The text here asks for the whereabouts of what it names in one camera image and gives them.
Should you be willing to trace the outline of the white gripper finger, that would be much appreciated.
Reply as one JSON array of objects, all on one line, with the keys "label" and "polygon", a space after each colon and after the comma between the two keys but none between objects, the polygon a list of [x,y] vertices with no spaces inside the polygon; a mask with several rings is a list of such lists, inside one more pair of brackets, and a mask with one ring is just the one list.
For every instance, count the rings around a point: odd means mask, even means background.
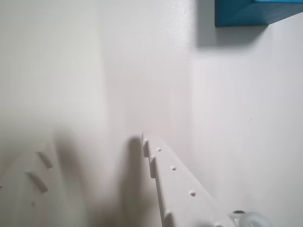
[{"label": "white gripper finger", "polygon": [[2,227],[62,226],[62,182],[54,155],[20,155],[0,175]]},{"label": "white gripper finger", "polygon": [[143,155],[155,179],[164,227],[233,227],[216,203],[175,152],[158,136],[142,133]]}]

